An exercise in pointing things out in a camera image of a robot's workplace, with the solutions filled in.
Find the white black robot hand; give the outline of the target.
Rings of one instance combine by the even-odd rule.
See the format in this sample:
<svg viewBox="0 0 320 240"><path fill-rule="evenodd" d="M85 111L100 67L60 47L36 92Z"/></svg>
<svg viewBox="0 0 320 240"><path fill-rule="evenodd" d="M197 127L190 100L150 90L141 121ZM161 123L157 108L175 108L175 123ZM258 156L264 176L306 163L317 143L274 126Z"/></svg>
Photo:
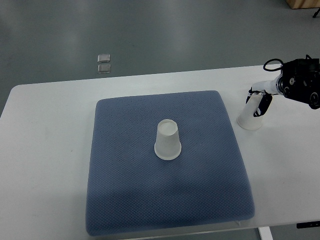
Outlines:
<svg viewBox="0 0 320 240"><path fill-rule="evenodd" d="M248 95L246 98L246 103L248 103L249 99L253 94L259 94L262 96L256 111L253 113L255 118L262 117L268 110L269 106L272 102L272 95L278 94L278 87L277 87L278 80L267 80L267 81L260 81L254 83L250 90L248 91Z"/></svg>

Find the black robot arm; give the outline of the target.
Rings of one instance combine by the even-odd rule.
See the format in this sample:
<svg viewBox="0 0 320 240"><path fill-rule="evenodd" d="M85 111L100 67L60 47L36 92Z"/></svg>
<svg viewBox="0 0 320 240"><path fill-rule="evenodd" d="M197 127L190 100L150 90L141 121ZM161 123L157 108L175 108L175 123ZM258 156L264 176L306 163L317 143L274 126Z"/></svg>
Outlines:
<svg viewBox="0 0 320 240"><path fill-rule="evenodd" d="M306 55L289 62L273 58L264 63L267 72L280 71L279 76L271 81L261 81L252 85L246 102L254 95L261 95L253 117L263 116L274 95L307 104L311 109L320 108L320 60Z"/></svg>

